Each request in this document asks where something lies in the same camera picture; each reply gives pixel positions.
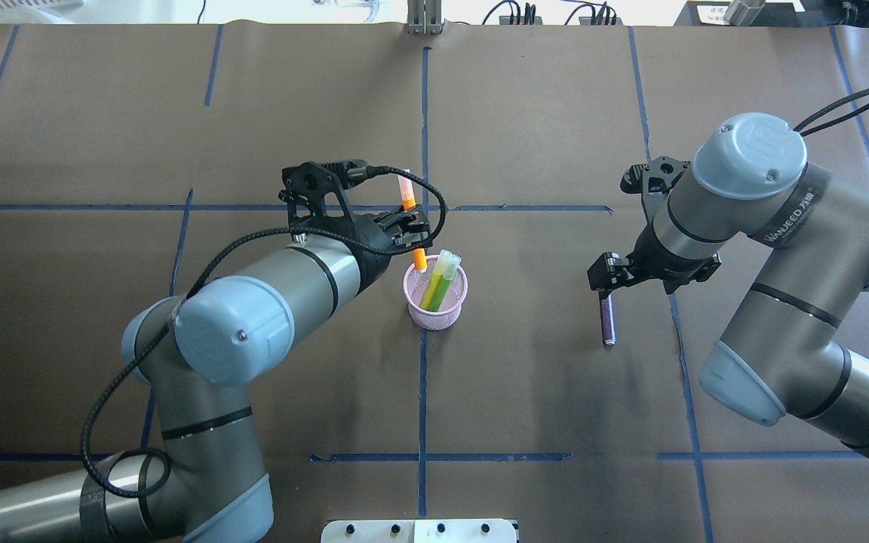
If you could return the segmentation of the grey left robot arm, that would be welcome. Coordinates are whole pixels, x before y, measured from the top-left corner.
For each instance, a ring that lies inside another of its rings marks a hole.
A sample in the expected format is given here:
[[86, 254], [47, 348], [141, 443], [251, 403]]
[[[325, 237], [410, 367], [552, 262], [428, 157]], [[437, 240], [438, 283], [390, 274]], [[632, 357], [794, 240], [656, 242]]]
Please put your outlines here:
[[[128, 324], [124, 369], [90, 408], [80, 471], [0, 491], [0, 542], [256, 542], [275, 509], [247, 387], [366, 290], [393, 256], [444, 229], [419, 207], [320, 212], [231, 241], [183, 296]], [[155, 395], [162, 446], [92, 453], [126, 378]]]

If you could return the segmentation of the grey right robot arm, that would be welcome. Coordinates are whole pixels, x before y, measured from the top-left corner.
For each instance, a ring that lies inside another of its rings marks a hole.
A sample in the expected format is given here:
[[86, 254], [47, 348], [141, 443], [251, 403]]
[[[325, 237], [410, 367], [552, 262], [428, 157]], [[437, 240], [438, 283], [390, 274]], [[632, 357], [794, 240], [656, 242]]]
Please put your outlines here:
[[627, 256], [587, 271], [601, 299], [661, 281], [666, 293], [706, 281], [718, 251], [744, 234], [770, 249], [699, 379], [711, 398], [762, 426], [791, 415], [869, 459], [869, 360], [834, 336], [869, 293], [869, 192], [808, 159], [786, 120], [724, 121], [691, 161], [660, 157], [620, 182], [647, 223]]

